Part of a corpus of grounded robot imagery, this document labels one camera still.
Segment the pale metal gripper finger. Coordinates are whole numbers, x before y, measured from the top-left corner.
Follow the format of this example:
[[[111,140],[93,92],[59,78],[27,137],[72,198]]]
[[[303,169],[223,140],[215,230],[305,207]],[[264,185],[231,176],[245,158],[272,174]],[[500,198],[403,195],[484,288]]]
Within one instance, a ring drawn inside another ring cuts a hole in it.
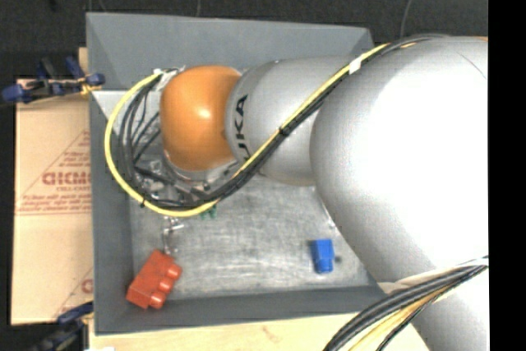
[[[164,216],[162,229],[161,229],[161,238],[163,243],[163,251],[166,255],[171,255],[171,247],[169,244],[169,238],[172,228],[172,219],[168,216]]]
[[[178,252],[178,242],[180,234],[184,229],[184,224],[178,219],[171,219],[169,225],[169,253],[176,254]]]

